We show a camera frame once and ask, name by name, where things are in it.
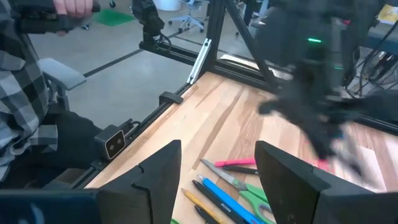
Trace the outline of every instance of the black pants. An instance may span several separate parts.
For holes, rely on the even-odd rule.
[[[94,123],[73,112],[63,112],[56,118],[58,148],[55,152],[25,152],[11,162],[10,171],[0,188],[23,188],[35,180],[38,172],[62,172],[68,168],[88,169],[99,159],[93,147],[94,137],[101,132]]]

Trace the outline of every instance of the wooden table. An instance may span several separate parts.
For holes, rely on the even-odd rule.
[[[257,114],[259,102],[272,98],[269,93],[206,73],[184,93],[183,98],[181,105],[172,105],[86,187],[101,187],[170,141],[181,139],[180,188],[192,191],[214,209],[225,223],[232,223],[193,186],[191,180],[197,180],[197,174],[211,179],[246,208],[251,210],[251,207],[234,188],[219,179],[199,159],[220,161],[254,157],[255,142],[263,140],[311,164],[317,163],[299,128],[277,114]],[[355,123],[348,125],[347,131],[359,144],[362,156],[375,168],[377,178],[382,181],[379,191],[398,190],[398,139]],[[355,182],[338,164],[332,168],[337,176]],[[261,186],[257,176],[234,175],[247,183]],[[173,217],[181,223],[203,223],[191,201],[180,190]]]

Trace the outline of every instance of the green mat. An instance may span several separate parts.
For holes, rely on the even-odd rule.
[[[127,15],[111,9],[104,9],[94,15],[95,21],[106,26],[118,26],[125,22],[133,21],[133,16]]]

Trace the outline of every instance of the yellow pencil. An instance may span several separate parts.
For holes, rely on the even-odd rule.
[[[199,199],[197,199],[191,192],[189,192],[188,190],[185,189],[181,189],[182,192],[184,193],[184,195],[189,198],[189,200],[191,200],[195,205],[198,205],[199,207],[201,207],[202,209],[204,209],[204,211],[206,211],[212,218],[214,218],[218,223],[223,223],[223,221],[221,221],[215,214],[214,212],[212,212],[208,207],[206,207],[203,203],[201,203],[199,201]]]

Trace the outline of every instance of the black pen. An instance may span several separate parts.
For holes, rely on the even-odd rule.
[[[240,172],[243,174],[253,174],[253,175],[259,175],[259,171],[256,169],[250,169],[246,167],[238,167],[238,166],[224,166],[224,170],[228,171],[233,171],[233,172]]]
[[[201,207],[195,205],[195,209],[197,210],[198,214],[204,219],[206,224],[219,224],[213,217],[207,214]]]
[[[241,218],[234,210],[229,208],[221,199],[219,199],[215,194],[213,194],[209,189],[203,186],[201,183],[192,180],[195,187],[208,198],[213,204],[215,204],[221,211],[225,213],[232,221],[236,224],[246,224],[246,222]]]

